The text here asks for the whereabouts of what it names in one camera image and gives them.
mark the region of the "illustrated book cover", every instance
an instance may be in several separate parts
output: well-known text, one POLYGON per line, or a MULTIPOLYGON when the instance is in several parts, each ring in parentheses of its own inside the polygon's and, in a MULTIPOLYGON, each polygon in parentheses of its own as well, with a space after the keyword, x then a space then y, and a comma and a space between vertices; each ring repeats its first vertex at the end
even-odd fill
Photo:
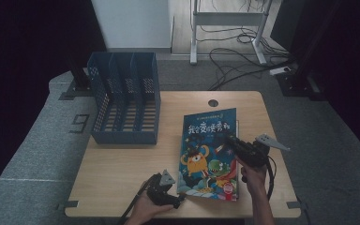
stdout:
POLYGON ((184 116, 177 193, 236 201, 235 153, 224 143, 237 130, 235 108, 184 116))

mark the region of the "book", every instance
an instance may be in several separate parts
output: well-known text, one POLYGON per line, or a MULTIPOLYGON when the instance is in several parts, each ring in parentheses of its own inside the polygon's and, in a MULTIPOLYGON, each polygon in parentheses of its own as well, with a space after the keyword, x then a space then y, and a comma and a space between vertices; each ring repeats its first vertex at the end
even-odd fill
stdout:
POLYGON ((177 193, 236 201, 238 170, 227 135, 238 136, 235 108, 184 116, 177 193))

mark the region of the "white power strip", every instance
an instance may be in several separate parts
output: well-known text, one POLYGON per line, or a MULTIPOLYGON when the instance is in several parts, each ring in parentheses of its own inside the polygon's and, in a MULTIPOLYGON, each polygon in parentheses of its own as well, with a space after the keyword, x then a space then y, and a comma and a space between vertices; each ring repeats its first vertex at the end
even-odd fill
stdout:
POLYGON ((280 68, 275 68, 275 69, 271 69, 270 70, 270 75, 271 76, 275 76, 281 73, 286 73, 291 71, 291 69, 289 67, 280 67, 280 68))

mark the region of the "wooden table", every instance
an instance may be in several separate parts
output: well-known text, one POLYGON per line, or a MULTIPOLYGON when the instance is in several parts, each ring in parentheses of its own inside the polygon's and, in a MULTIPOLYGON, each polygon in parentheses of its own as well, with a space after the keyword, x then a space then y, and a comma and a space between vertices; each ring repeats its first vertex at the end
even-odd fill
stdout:
MULTIPOLYGON (((151 175, 167 169, 173 178, 177 179, 185 114, 236 108, 241 139, 253 142, 255 137, 263 133, 275 138, 259 92, 160 92, 160 95, 157 145, 97 144, 93 137, 90 137, 68 199, 78 201, 78 206, 66 208, 67 216, 119 218, 142 182, 151 175), (218 102, 216 107, 208 105, 211 99, 218 102)), ((272 148, 270 156, 277 164, 275 187, 270 200, 274 217, 297 218, 300 216, 300 209, 289 209, 287 206, 287 202, 297 200, 281 152, 272 148)), ((252 204, 247 186, 240 182, 239 188, 240 196, 237 202, 187 197, 178 209, 157 217, 252 217, 252 204)), ((169 194, 176 196, 176 185, 173 185, 169 194)))

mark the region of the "wall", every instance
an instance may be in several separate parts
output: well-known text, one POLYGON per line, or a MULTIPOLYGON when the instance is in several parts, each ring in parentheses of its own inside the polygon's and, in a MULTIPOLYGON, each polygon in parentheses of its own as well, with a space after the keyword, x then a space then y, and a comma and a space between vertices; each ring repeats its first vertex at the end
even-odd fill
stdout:
POLYGON ((108 50, 171 48, 168 0, 92 0, 108 50))

